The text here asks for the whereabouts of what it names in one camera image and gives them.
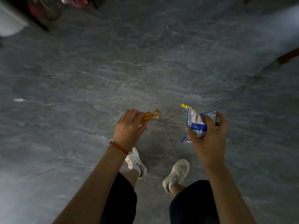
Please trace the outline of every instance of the shorts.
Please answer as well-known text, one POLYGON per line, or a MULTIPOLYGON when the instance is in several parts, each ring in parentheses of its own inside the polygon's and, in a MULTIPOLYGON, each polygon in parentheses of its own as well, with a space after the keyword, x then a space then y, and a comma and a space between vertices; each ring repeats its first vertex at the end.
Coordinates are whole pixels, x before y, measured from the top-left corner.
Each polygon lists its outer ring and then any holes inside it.
MULTIPOLYGON (((132 224, 136 215, 136 204, 137 195, 133 186, 118 173, 107 198, 101 223, 132 224)), ((177 194, 169 206, 169 215, 171 224, 219 224, 210 182, 199 180, 177 194)))

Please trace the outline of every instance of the snack package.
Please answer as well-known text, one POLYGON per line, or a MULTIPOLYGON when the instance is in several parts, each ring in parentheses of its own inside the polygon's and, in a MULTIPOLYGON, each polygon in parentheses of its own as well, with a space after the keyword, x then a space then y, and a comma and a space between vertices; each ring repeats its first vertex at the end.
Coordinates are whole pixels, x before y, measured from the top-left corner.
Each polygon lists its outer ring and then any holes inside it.
POLYGON ((147 112, 142 117, 140 124, 144 124, 145 122, 151 120, 152 118, 160 118, 161 113, 158 109, 156 109, 153 113, 147 112))
MULTIPOLYGON (((183 105, 182 107, 187 108, 187 121, 186 121, 186 126, 190 127, 199 138, 203 138, 207 132, 207 125, 205 124, 204 120, 202 119, 201 115, 202 114, 198 114, 196 113, 191 107, 183 105)), ((207 113, 203 113, 206 114, 207 116, 211 117, 214 122, 216 123, 217 120, 217 112, 213 111, 213 112, 207 112, 207 113)), ((191 140, 189 138, 189 135, 185 134, 185 137, 182 139, 182 143, 186 144, 186 143, 190 143, 191 140)))

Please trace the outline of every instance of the sock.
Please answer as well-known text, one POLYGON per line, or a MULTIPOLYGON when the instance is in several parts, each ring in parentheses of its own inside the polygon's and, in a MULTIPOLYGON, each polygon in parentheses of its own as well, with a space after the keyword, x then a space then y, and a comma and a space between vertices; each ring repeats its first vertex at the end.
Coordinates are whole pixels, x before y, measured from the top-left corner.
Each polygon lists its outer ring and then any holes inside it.
POLYGON ((142 170, 141 170, 140 166, 138 166, 138 165, 136 164, 136 165, 134 165, 134 166, 132 167, 132 169, 136 169, 136 170, 138 171, 138 173, 139 173, 139 177, 141 176, 141 174, 142 174, 142 170))
POLYGON ((178 183, 178 179, 176 177, 172 178, 169 183, 168 183, 168 189, 169 191, 171 192, 170 190, 170 187, 174 184, 174 183, 178 183))

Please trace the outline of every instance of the orange candy wrapper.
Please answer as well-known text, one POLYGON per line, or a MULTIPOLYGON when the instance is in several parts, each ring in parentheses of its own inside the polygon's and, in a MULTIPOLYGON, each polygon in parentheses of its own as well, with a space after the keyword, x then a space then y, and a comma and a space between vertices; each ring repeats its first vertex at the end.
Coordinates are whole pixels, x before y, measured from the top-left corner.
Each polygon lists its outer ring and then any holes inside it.
POLYGON ((160 115, 161 115, 161 113, 158 109, 156 109, 153 113, 147 112, 142 117, 140 124, 144 124, 145 122, 148 122, 152 118, 160 118, 160 115))

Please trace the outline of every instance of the white sneaker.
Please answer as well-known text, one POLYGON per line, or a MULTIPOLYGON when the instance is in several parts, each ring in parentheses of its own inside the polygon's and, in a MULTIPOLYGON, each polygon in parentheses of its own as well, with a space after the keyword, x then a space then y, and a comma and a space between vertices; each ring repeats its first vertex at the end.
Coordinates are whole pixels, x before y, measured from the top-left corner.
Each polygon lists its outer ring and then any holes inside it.
POLYGON ((138 151, 135 147, 132 149, 132 152, 129 155, 127 155, 126 162, 127 162, 128 167, 129 167, 130 170, 135 165, 138 165, 140 167, 142 173, 141 173, 141 176, 139 177, 139 179, 142 179, 147 174, 147 168, 141 162, 141 160, 139 158, 138 151))
POLYGON ((190 169, 190 164, 186 159, 178 160, 172 167, 171 173, 163 180, 163 187, 166 192, 169 193, 168 184, 171 180, 181 184, 185 177, 188 175, 190 169))

